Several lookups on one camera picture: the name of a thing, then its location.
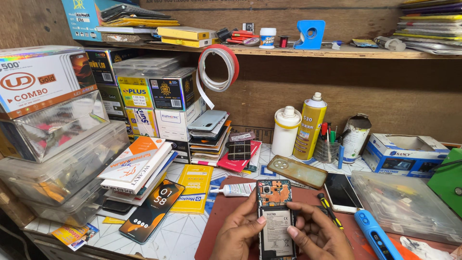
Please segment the brown mat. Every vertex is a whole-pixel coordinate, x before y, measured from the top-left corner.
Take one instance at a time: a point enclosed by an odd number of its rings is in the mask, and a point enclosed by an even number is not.
[[[240,178],[229,176],[222,183],[220,189],[223,188],[226,184],[236,184],[236,183],[248,183],[250,179]],[[311,205],[321,205],[321,201],[316,197],[320,192],[326,194],[324,189],[319,191],[307,190],[297,187],[292,187],[292,199],[293,201],[301,201]],[[219,194],[213,204],[212,212],[208,219],[207,225],[205,227],[204,233],[202,235],[201,242],[197,248],[195,260],[208,260],[213,251],[213,246],[215,245],[215,238],[217,237],[218,231],[223,225],[225,218],[231,214],[242,202],[244,202],[246,197],[225,197],[223,194]],[[374,251],[367,243],[367,240],[364,238],[364,235],[359,228],[358,224],[354,220],[353,215],[351,214],[342,214],[335,213],[335,216],[341,221],[343,227],[345,228],[345,234],[350,240],[351,244],[354,247],[354,256],[356,259],[361,260],[376,260],[377,257],[374,254]],[[399,241],[400,235],[387,233],[393,239]],[[437,248],[443,251],[452,252],[456,249],[456,246],[447,245],[438,242],[425,241],[431,247]],[[258,243],[254,243],[250,248],[249,260],[258,260]],[[301,255],[297,257],[300,260],[309,259],[306,255]]]

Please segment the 530 cleaner spray can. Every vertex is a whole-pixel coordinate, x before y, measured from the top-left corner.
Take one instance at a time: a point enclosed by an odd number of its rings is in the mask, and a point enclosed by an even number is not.
[[[298,127],[293,155],[300,160],[309,160],[313,156],[321,124],[326,114],[327,103],[316,92],[311,99],[305,100],[302,110],[302,123]]]

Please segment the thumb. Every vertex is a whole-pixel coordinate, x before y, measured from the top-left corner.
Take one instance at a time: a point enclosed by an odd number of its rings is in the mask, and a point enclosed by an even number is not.
[[[310,259],[321,259],[320,256],[326,253],[296,227],[289,226],[287,232]]]
[[[259,217],[256,221],[249,222],[237,228],[233,228],[233,232],[242,239],[249,239],[257,235],[266,225],[266,218]]]

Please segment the wooden shelf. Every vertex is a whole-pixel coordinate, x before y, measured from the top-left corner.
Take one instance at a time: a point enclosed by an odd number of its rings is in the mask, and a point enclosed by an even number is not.
[[[202,52],[203,48],[192,48],[180,45],[166,44],[123,44],[123,43],[99,43],[86,41],[86,45],[104,45],[115,47],[142,48],[151,50],[174,50],[188,52]],[[359,48],[351,45],[342,45],[340,50],[322,48],[320,50],[296,50],[293,48],[272,50],[260,49],[258,47],[229,46],[235,54],[242,55],[265,55],[265,56],[294,56],[294,57],[326,57],[326,58],[369,58],[369,59],[462,59],[462,55],[434,55],[421,51],[406,49],[403,52],[390,51],[385,49]]]

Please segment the fingernail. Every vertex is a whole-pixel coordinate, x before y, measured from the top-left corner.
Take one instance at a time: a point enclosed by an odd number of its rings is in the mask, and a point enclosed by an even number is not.
[[[291,237],[296,237],[298,235],[297,229],[294,226],[289,226],[287,228],[287,232],[291,235]]]
[[[258,222],[258,223],[260,223],[260,224],[263,224],[263,223],[265,223],[265,222],[266,222],[266,218],[265,218],[265,216],[261,216],[261,217],[259,217],[259,218],[257,219],[257,222]]]

